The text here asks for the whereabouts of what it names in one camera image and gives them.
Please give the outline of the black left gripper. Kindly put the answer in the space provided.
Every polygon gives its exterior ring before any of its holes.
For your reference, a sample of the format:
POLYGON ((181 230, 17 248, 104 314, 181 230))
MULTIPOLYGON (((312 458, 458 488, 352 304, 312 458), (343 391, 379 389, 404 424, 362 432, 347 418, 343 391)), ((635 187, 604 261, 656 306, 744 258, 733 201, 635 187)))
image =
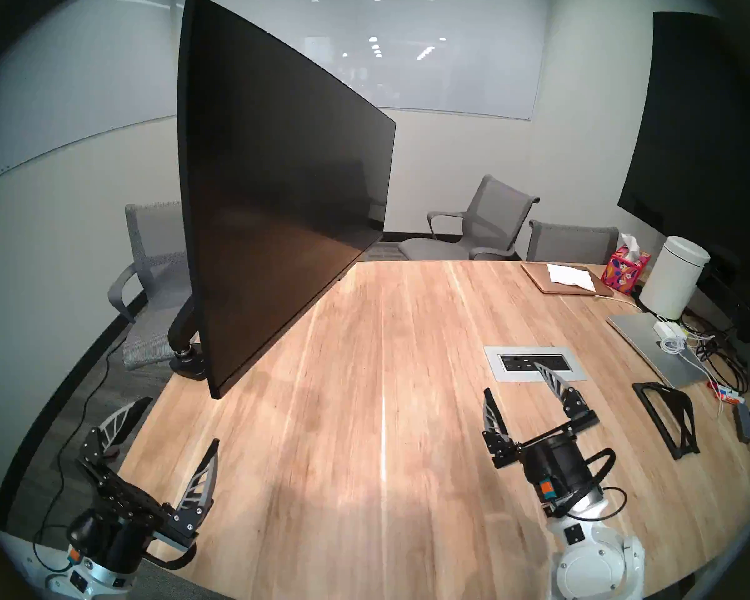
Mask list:
POLYGON ((220 440, 212 440, 173 505, 158 503, 112 467, 152 402, 142 397, 114 411, 89 430, 79 449, 78 470, 91 485, 92 504, 69 525, 69 544, 78 554, 74 563, 89 559, 104 568, 138 568, 146 560, 160 568, 184 568, 197 553, 198 529, 214 503, 220 440), (170 561, 153 556, 148 551, 153 540, 169 543, 181 556, 170 561))

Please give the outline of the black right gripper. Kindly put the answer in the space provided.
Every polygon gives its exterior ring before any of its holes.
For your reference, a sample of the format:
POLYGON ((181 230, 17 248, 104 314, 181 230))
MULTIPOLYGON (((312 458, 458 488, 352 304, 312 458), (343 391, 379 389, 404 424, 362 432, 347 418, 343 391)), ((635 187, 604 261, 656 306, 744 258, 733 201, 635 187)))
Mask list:
POLYGON ((589 462, 577 444, 582 431, 599 423, 581 392, 557 372, 534 363, 553 394, 561 402, 569 421, 549 433, 518 446, 511 438, 491 389, 484 390, 482 435, 496 469, 521 463, 524 475, 534 488, 542 506, 575 506, 579 500, 595 492, 601 494, 589 462))

